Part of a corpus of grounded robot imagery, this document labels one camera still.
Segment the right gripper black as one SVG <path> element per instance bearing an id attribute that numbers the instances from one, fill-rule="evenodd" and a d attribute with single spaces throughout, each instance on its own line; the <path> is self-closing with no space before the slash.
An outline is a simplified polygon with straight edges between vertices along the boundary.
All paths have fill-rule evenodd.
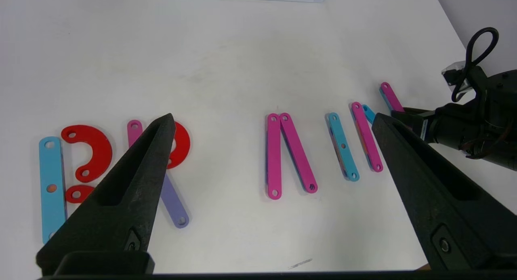
<path id="1" fill-rule="evenodd" d="M 390 115 L 410 129 L 421 127 L 420 137 L 425 143 L 439 143 L 437 139 L 437 124 L 441 113 L 438 109 L 422 110 L 404 107 L 403 111 L 391 110 Z"/>

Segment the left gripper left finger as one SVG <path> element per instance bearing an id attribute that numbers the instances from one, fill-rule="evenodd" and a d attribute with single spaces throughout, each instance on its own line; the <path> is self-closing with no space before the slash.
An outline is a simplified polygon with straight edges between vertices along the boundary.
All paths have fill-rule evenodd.
<path id="1" fill-rule="evenodd" d="M 151 122 L 93 192 L 37 252 L 44 278 L 143 278 L 175 120 Z"/>

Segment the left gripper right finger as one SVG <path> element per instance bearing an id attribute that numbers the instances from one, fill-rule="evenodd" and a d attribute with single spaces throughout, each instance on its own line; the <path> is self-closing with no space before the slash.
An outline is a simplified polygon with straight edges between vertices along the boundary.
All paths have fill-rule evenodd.
<path id="1" fill-rule="evenodd" d="M 391 116 L 372 131 L 432 270 L 516 271 L 511 210 Z"/>

